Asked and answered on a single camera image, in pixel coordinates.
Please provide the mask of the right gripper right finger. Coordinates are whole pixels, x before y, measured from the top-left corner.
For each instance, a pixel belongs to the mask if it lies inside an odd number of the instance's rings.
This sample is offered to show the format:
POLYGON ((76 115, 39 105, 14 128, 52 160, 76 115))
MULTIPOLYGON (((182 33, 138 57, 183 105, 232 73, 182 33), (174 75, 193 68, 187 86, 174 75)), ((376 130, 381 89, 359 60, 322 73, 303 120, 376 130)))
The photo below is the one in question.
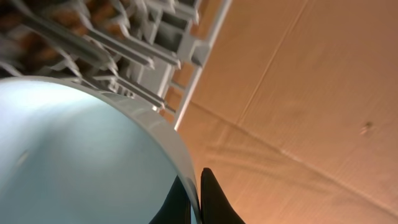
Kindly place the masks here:
POLYGON ((202 224, 245 224, 234 211, 210 168, 201 172, 202 224))

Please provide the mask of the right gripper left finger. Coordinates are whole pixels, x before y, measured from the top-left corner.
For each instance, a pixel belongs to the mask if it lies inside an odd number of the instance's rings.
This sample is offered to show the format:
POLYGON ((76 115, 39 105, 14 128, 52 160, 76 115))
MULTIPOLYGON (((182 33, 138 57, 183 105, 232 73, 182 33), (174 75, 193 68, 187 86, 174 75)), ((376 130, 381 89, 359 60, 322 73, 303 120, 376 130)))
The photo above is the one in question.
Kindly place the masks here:
POLYGON ((149 224, 191 224, 190 200, 178 176, 149 224))

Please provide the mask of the light blue bowl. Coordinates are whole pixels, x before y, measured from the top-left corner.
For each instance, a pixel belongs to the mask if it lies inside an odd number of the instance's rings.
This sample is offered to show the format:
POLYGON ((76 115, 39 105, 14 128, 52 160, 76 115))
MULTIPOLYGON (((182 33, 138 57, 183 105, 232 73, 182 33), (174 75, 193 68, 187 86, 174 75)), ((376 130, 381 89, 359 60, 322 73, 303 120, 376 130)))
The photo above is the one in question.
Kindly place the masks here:
POLYGON ((176 176, 200 223, 187 147, 150 106, 56 78, 1 80, 2 223, 149 223, 176 176))

